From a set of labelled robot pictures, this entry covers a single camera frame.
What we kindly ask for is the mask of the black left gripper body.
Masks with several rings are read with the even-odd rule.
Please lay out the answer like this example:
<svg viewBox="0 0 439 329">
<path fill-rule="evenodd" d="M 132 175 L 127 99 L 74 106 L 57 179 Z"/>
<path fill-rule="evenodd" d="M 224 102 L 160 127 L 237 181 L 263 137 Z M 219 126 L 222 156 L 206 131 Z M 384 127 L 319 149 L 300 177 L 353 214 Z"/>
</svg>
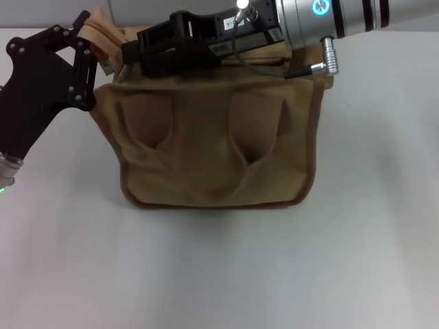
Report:
<svg viewBox="0 0 439 329">
<path fill-rule="evenodd" d="M 91 111 L 91 100 L 74 100 L 68 91 L 75 50 L 53 52 L 40 45 L 10 54 L 12 74 L 1 89 L 1 153 L 15 158 L 28 151 L 64 109 Z"/>
</svg>

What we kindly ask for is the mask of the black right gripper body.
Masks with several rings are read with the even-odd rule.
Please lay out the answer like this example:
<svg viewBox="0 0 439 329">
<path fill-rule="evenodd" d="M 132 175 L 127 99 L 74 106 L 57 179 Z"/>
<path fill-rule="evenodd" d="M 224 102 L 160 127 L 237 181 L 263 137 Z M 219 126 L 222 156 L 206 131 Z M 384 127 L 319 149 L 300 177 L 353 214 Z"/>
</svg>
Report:
<svg viewBox="0 0 439 329">
<path fill-rule="evenodd" d="M 250 22 L 243 19 L 234 32 L 235 17 L 238 8 L 231 8 L 210 15 L 194 15 L 191 18 L 191 37 L 201 45 L 205 45 L 209 55 L 223 60 L 233 55 L 231 45 L 235 37 L 238 52 L 250 51 L 273 45 L 283 41 L 278 22 L 275 1 L 253 1 L 250 3 L 256 10 L 257 20 Z"/>
</svg>

